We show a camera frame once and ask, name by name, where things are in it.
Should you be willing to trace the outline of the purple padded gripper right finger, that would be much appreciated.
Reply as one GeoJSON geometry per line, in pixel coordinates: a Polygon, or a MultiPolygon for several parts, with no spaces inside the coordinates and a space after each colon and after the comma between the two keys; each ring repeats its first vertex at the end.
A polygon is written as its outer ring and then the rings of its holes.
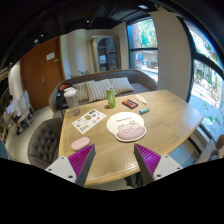
{"type": "Polygon", "coordinates": [[[182,166],[169,155],[160,156],[139,144],[134,145],[134,155],[145,185],[182,169],[182,166]]]}

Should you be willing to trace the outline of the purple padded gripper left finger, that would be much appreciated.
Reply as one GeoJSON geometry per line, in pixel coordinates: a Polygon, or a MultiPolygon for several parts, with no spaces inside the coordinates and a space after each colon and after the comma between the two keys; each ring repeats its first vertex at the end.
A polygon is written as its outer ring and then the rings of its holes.
{"type": "Polygon", "coordinates": [[[83,187],[95,154],[95,145],[89,145],[69,157],[59,157],[46,171],[83,187]]]}

